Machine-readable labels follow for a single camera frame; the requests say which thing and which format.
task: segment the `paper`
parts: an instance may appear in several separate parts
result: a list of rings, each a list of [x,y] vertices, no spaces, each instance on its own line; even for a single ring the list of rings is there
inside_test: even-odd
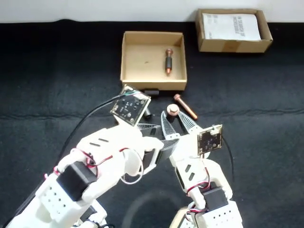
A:
[[[261,40],[254,14],[203,13],[206,39]]]

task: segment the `brown cardboard box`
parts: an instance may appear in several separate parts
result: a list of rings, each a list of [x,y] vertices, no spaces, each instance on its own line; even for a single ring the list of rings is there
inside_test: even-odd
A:
[[[211,14],[255,14],[261,35],[259,41],[205,39],[202,13]],[[199,51],[202,52],[239,52],[239,53],[263,53],[271,45],[273,39],[267,25],[265,16],[261,10],[256,9],[199,9],[195,21],[198,35]]]
[[[165,72],[166,49],[173,50]],[[184,90],[187,83],[184,36],[174,32],[127,31],[123,36],[120,79],[137,89]]]

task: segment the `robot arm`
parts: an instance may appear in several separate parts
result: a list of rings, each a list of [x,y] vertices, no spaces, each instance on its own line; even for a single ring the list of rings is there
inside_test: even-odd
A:
[[[221,125],[202,129],[180,112],[180,122],[188,133],[181,136],[167,121],[164,112],[161,117],[161,127],[153,124],[131,126],[116,117],[117,126],[83,138],[59,162],[54,172],[46,176],[34,199],[7,228],[111,227],[106,226],[107,213],[96,199],[119,180],[126,182],[122,178],[125,174],[139,175],[133,182],[136,183],[167,158],[175,168],[183,191],[193,199],[179,225],[186,221],[198,228],[231,224],[242,227],[237,206],[230,201],[232,190],[220,166],[207,159],[209,151],[198,155],[198,134],[217,133]],[[215,214],[221,211],[225,216],[220,220]],[[226,211],[234,213],[224,221]]]
[[[106,224],[106,211],[95,199],[116,185],[124,174],[141,173],[146,151],[158,152],[163,148],[160,140],[143,137],[139,128],[118,121],[120,124],[115,127],[83,138],[7,227],[70,228],[91,207],[92,215],[79,227]]]
[[[222,125],[202,129],[180,112],[178,119],[188,133],[180,136],[165,112],[161,117],[165,137],[179,138],[170,161],[181,188],[193,199],[187,208],[178,212],[170,228],[242,228],[237,205],[231,200],[232,189],[220,165],[207,159],[210,151],[221,147]]]

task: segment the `circuit board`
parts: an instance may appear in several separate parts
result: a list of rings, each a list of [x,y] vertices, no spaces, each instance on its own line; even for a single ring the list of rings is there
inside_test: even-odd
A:
[[[204,129],[198,134],[198,155],[222,147],[222,125]]]
[[[151,98],[146,94],[125,85],[121,94],[133,93],[119,99],[111,110],[111,114],[118,116],[132,126],[136,126],[148,107]]]

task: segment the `copper bolt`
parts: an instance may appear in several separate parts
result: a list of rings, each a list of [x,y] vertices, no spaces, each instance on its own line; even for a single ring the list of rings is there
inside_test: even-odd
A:
[[[167,57],[171,57],[172,54],[173,54],[173,50],[172,50],[171,48],[168,48],[168,49],[166,50],[166,56],[167,56]]]
[[[180,105],[190,114],[190,116],[194,119],[197,120],[198,116],[194,113],[194,111],[181,99],[181,95],[176,94],[174,96],[174,100],[180,103]]]
[[[168,48],[166,50],[166,73],[170,74],[171,70],[172,70],[172,54],[173,54],[173,50],[171,48]]]

